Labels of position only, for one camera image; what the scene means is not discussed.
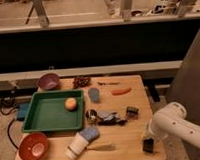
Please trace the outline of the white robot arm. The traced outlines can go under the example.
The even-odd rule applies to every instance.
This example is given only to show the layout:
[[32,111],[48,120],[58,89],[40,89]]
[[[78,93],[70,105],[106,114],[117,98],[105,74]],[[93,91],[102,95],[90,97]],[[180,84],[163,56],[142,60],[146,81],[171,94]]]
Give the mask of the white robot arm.
[[170,102],[156,111],[144,130],[141,142],[161,141],[173,134],[200,149],[200,126],[185,120],[187,111],[181,103]]

